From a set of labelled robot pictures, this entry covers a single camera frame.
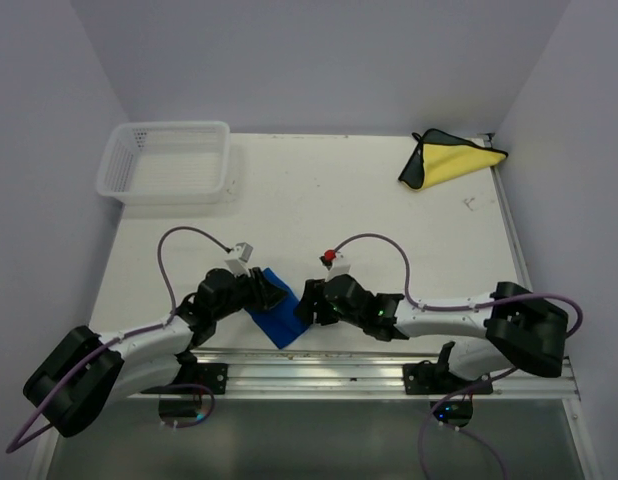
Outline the blue towel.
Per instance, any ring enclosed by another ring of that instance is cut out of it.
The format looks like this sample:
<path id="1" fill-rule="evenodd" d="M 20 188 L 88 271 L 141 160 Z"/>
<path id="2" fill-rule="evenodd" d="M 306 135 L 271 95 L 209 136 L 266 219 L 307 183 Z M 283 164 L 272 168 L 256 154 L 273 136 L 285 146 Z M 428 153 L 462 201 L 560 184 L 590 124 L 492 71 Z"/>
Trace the blue towel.
<path id="1" fill-rule="evenodd" d="M 270 268 L 266 268 L 263 274 L 267 281 L 284 290 L 286 297 L 268 312 L 257 312 L 250 309 L 248 314 L 278 349 L 284 349 L 303 335 L 308 326 L 294 314 L 299 300 L 292 289 Z"/>

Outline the yellow and black towel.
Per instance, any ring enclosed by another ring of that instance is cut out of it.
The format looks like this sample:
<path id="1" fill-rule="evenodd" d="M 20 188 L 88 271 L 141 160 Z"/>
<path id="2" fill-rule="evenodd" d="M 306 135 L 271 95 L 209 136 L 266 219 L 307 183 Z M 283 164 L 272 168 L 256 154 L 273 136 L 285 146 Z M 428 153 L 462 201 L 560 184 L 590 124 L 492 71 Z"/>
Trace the yellow and black towel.
<path id="1" fill-rule="evenodd" d="M 412 133 L 415 147 L 398 181 L 413 191 L 439 185 L 476 171 L 497 166 L 508 153 L 480 146 L 472 140 L 436 128 Z"/>

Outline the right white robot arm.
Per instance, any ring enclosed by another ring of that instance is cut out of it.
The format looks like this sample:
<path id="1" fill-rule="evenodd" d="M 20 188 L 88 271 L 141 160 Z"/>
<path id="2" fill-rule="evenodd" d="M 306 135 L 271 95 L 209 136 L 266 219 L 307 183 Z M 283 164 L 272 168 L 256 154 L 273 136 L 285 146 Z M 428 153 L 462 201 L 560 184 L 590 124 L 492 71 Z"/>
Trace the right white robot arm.
<path id="1" fill-rule="evenodd" d="M 385 342 L 450 337 L 421 375 L 450 393 L 500 370 L 516 368 L 542 378 L 562 374 L 567 313 L 512 282 L 463 301 L 431 303 L 372 293 L 343 274 L 307 281 L 294 313 L 307 326 L 346 322 Z"/>

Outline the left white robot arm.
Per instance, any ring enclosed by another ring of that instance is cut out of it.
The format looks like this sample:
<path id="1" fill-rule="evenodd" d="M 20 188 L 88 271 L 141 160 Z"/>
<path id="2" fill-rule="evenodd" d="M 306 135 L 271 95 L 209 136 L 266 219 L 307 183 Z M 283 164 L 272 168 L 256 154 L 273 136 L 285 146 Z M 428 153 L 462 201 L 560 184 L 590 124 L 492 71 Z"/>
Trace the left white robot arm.
<path id="1" fill-rule="evenodd" d="M 190 390 L 197 379 L 192 351 L 215 334 L 219 321 L 241 310 L 276 320 L 297 304 L 269 269 L 236 276 L 216 268 L 159 323 L 109 334 L 72 329 L 25 382 L 23 394 L 62 436 L 75 436 L 117 400 L 164 386 Z"/>

